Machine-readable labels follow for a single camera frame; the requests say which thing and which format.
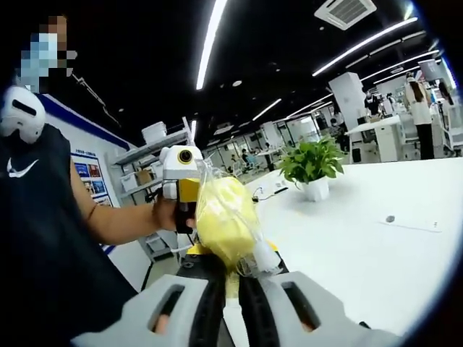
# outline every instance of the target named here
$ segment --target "white pot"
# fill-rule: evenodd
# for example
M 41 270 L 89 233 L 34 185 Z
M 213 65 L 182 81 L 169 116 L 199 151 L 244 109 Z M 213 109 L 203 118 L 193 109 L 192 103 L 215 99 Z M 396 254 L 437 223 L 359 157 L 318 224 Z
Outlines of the white pot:
M 328 178 L 322 177 L 316 181 L 312 181 L 309 184 L 302 184 L 302 190 L 309 201 L 319 202 L 328 199 L 330 190 L 328 188 Z

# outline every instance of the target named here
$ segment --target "white pillar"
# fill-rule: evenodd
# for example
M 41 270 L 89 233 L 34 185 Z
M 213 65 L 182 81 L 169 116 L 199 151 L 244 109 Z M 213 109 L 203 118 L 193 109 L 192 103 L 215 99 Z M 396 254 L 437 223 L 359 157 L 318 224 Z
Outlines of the white pillar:
M 284 145 L 284 141 L 276 130 L 276 126 L 273 124 L 273 122 L 269 121 L 264 123 L 260 128 L 263 131 L 263 136 L 265 137 L 266 142 L 268 142 L 270 146 L 281 147 Z
M 329 82 L 329 85 L 344 116 L 347 129 L 354 129 L 359 125 L 357 119 L 365 115 L 365 94 L 358 74 L 346 72 Z M 352 141 L 361 139 L 361 134 L 352 135 Z

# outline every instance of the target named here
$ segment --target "hand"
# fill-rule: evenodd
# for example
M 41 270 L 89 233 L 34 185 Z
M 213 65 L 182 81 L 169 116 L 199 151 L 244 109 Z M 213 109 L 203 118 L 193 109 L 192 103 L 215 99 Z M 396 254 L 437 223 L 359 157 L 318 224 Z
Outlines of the hand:
M 156 202 L 153 205 L 153 218 L 156 225 L 160 229 L 176 231 L 175 225 L 175 205 L 176 200 L 164 198 L 161 194 L 158 195 Z M 188 219 L 187 226 L 189 228 L 196 227 L 195 219 Z

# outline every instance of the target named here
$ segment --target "poster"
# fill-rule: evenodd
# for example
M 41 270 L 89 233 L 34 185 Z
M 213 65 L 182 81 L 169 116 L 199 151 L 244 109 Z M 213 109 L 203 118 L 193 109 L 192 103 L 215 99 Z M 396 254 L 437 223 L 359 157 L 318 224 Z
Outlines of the poster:
M 91 195 L 93 200 L 101 206 L 113 206 L 109 197 L 103 175 L 101 174 L 100 162 L 95 153 L 76 150 L 71 153 L 77 173 Z M 106 254 L 109 254 L 115 246 L 102 244 L 101 248 Z

